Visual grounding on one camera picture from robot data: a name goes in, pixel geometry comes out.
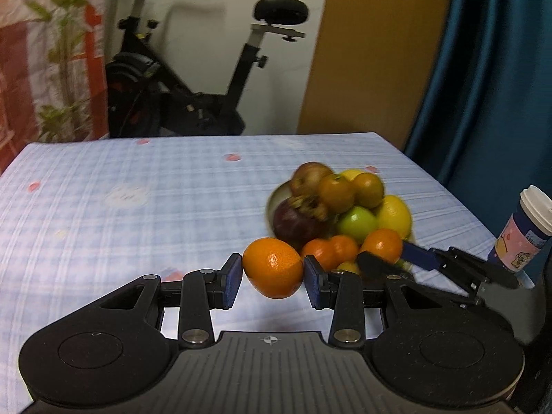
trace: cup lid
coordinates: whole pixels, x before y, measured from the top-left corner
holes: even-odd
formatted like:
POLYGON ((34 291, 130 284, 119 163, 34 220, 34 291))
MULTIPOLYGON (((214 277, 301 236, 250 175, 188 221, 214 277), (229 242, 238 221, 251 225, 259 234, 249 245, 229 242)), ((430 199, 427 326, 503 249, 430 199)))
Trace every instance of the cup lid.
POLYGON ((534 185, 520 194, 521 206, 529 219, 545 234, 552 237, 552 200, 534 185))

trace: table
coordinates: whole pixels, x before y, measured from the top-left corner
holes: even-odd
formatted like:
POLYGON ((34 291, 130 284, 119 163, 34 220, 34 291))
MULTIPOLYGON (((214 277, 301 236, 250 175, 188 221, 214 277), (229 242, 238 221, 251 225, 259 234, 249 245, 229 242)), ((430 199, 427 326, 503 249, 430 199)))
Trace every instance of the table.
MULTIPOLYGON (((28 145, 0 177, 0 412, 30 401, 17 371, 35 331, 144 274, 174 278, 219 269, 267 236, 266 201, 306 161, 337 171, 374 166, 400 195, 421 246, 457 246, 485 257, 492 234, 452 194, 376 134, 117 139, 28 145)), ((457 287, 436 271, 416 279, 457 287)), ((163 333, 176 337, 175 308, 163 333)), ((330 310, 305 290, 265 298, 242 281, 234 308, 212 311, 215 335, 320 330, 330 310)), ((366 310, 366 333, 382 331, 366 310)))

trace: bike seat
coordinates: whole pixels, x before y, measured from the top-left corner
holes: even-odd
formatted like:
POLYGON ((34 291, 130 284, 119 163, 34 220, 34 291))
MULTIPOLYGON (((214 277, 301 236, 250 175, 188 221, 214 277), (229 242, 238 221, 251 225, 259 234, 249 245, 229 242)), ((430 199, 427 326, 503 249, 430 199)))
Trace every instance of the bike seat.
POLYGON ((308 7, 299 0, 259 0, 253 17, 268 24, 301 24, 308 19, 308 7))

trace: wooden panel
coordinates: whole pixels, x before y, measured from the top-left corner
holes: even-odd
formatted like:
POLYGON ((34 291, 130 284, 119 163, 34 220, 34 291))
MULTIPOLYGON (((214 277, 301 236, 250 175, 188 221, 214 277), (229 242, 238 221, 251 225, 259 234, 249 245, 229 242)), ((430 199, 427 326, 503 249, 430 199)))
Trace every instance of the wooden panel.
POLYGON ((298 133, 374 131, 402 148, 448 6, 449 0, 326 0, 298 133))

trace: exercise bike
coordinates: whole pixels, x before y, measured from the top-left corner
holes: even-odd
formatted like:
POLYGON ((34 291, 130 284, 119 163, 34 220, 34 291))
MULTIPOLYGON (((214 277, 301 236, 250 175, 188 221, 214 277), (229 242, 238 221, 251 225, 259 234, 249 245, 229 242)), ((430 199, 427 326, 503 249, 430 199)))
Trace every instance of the exercise bike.
POLYGON ((258 56, 266 33, 280 34, 294 42, 305 34, 274 25, 296 25, 308 18, 307 6, 299 0, 260 0, 253 17, 264 23, 251 25, 224 95, 194 92, 150 46, 158 25, 148 20, 148 32, 139 33, 145 0, 134 0, 130 16, 120 20, 124 30, 121 50, 106 65, 108 118, 111 138, 240 135, 245 128, 236 110, 254 64, 264 68, 267 56, 258 56))

